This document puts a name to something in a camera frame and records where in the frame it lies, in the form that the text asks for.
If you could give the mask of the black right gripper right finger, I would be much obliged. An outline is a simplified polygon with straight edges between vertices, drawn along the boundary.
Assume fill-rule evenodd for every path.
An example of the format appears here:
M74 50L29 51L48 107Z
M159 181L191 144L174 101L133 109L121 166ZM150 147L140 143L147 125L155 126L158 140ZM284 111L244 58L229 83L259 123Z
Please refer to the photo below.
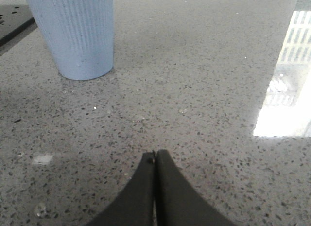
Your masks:
M155 204L159 226L233 226L181 174L167 150L156 154Z

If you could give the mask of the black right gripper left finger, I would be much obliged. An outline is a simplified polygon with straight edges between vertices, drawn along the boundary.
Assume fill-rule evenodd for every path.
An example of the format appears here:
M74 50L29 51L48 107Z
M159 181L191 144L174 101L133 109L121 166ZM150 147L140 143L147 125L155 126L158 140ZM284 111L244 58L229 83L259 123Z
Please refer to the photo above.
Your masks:
M155 154L147 152L115 200L88 226L151 226L153 224Z

